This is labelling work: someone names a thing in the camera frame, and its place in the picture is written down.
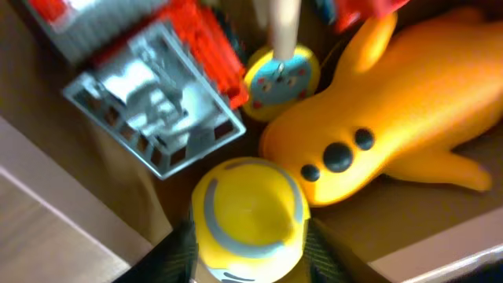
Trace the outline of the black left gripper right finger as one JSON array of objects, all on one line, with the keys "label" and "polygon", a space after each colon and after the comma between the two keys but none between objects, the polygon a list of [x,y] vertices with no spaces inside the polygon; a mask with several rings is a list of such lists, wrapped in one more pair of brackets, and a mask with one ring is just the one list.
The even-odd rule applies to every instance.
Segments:
[{"label": "black left gripper right finger", "polygon": [[310,282],[388,283],[389,280],[360,259],[335,232],[319,219],[310,219],[303,248]]}]

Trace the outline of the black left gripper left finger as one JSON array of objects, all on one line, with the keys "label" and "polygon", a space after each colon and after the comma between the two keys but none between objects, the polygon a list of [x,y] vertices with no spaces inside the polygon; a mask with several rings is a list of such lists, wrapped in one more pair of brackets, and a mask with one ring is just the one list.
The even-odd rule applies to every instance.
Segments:
[{"label": "black left gripper left finger", "polygon": [[197,256],[194,222],[184,221],[113,283],[190,283]]}]

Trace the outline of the yellow minion ball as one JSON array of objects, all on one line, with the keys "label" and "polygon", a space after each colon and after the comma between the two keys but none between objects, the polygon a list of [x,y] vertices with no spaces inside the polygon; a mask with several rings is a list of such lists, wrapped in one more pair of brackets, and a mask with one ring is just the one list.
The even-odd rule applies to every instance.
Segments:
[{"label": "yellow minion ball", "polygon": [[200,260],[220,282],[276,282],[303,257],[310,209],[298,182],[270,161],[217,165],[191,205]]}]

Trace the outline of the pink cardboard box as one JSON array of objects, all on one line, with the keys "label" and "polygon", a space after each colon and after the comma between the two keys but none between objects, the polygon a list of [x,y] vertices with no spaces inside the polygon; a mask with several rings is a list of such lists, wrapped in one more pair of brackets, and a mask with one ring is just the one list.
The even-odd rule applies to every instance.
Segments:
[{"label": "pink cardboard box", "polygon": [[[189,214],[215,165],[257,153],[263,125],[159,180],[61,95],[78,74],[18,1],[1,4],[1,279],[111,282]],[[314,221],[356,282],[441,282],[502,257],[502,128],[462,145],[490,191],[379,177]]]}]

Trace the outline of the red toy truck grey front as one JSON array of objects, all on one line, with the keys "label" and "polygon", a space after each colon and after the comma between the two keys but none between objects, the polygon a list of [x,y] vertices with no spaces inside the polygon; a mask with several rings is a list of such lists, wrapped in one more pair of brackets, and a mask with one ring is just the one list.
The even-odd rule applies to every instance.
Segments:
[{"label": "red toy truck grey front", "polygon": [[27,0],[69,63],[63,95],[165,179],[242,136],[239,42],[201,1]]}]

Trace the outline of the wooden rattle drum toy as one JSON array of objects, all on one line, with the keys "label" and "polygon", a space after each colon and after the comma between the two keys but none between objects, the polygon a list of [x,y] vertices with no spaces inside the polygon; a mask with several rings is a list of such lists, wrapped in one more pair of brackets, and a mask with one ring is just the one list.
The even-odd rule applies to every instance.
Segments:
[{"label": "wooden rattle drum toy", "polygon": [[268,43],[250,58],[244,84],[249,99],[242,109],[269,122],[314,95],[321,69],[314,52],[298,43],[300,0],[265,1]]}]

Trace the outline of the red toy fire truck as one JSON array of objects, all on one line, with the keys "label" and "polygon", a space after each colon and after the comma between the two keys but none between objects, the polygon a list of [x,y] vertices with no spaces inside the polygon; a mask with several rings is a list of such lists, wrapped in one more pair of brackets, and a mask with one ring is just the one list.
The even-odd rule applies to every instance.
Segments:
[{"label": "red toy fire truck", "polygon": [[359,20],[383,17],[396,12],[409,0],[313,0],[321,20],[331,25],[335,32],[342,32]]}]

